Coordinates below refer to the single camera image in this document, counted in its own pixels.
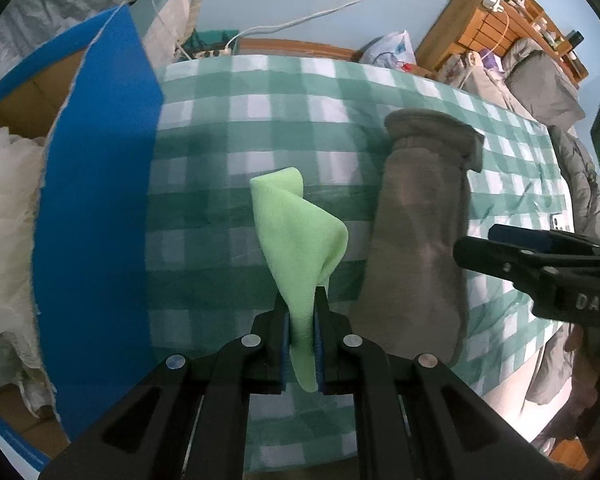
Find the hand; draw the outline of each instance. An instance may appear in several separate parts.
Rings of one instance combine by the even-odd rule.
[[[576,351],[573,361],[573,376],[571,379],[571,395],[567,405],[575,416],[590,408],[598,399],[596,383],[600,378],[600,357],[587,354],[583,347],[584,330],[575,326],[564,344],[565,352]]]

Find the gray sock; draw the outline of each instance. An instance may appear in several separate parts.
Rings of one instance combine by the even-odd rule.
[[[482,169],[483,136],[450,115],[398,110],[384,122],[384,165],[365,279],[349,319],[387,353],[455,358],[467,318],[466,278],[453,244],[466,235],[466,171]]]

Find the blue foam board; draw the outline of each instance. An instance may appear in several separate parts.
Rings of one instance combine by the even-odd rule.
[[[0,416],[0,436],[5,443],[13,449],[13,452],[19,455],[35,471],[42,471],[49,463],[49,457],[29,444],[24,437],[13,431],[13,428],[5,423]]]
[[[88,47],[50,133],[34,236],[43,362],[70,439],[157,364],[144,239],[162,102],[128,7],[120,7]]]

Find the white bag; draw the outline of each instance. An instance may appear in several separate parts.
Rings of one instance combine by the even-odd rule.
[[[409,33],[403,30],[387,34],[365,50],[360,63],[384,68],[402,68],[404,63],[415,65],[416,56]]]

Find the power strip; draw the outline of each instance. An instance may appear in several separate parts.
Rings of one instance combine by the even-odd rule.
[[[232,54],[231,48],[215,49],[215,50],[201,50],[195,54],[195,59],[205,59],[206,57],[220,57],[230,56]]]

